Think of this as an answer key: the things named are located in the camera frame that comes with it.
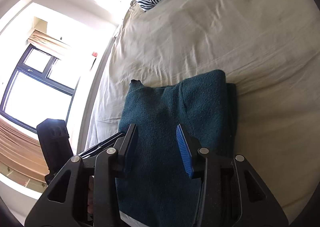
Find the person's left hand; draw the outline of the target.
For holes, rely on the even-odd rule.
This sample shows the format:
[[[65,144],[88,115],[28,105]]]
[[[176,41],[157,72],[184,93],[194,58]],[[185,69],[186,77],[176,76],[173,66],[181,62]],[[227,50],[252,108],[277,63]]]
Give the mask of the person's left hand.
[[[94,178],[90,176],[89,183],[88,183],[88,200],[87,200],[87,212],[90,215],[93,214],[93,191],[94,191]]]

